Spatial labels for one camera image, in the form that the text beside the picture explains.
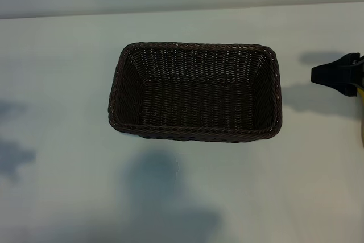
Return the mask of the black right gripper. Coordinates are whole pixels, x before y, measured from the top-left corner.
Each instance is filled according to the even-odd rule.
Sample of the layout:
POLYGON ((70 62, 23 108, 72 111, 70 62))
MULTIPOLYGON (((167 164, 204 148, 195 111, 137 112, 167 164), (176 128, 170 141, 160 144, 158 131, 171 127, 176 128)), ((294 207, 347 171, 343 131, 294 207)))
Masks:
POLYGON ((347 83, 334 83, 333 81, 325 80, 320 76, 333 76, 340 71, 352 69, 354 65, 358 63, 358 85, 362 87, 364 85, 363 59, 364 57, 361 57, 360 53, 348 53, 336 61, 313 67, 311 72, 311 82, 335 89, 347 97, 357 97, 358 89, 354 85, 347 83))

